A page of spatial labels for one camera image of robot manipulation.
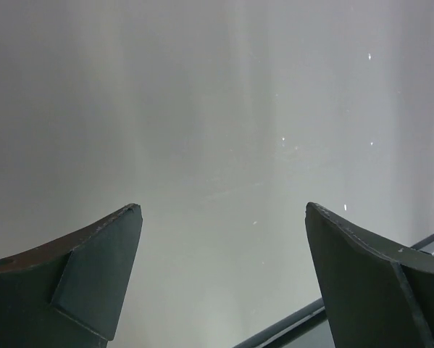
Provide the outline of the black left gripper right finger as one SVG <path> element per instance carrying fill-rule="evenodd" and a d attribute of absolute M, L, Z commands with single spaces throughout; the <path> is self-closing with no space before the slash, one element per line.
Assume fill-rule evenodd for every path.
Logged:
<path fill-rule="evenodd" d="M 434 347 L 434 256 L 314 202 L 305 225 L 336 347 Z"/>

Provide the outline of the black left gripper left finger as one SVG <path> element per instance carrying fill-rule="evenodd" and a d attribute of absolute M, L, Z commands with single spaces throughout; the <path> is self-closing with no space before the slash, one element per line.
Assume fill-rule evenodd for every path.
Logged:
<path fill-rule="evenodd" d="M 0 347 L 106 347 L 138 250 L 141 207 L 0 259 Z"/>

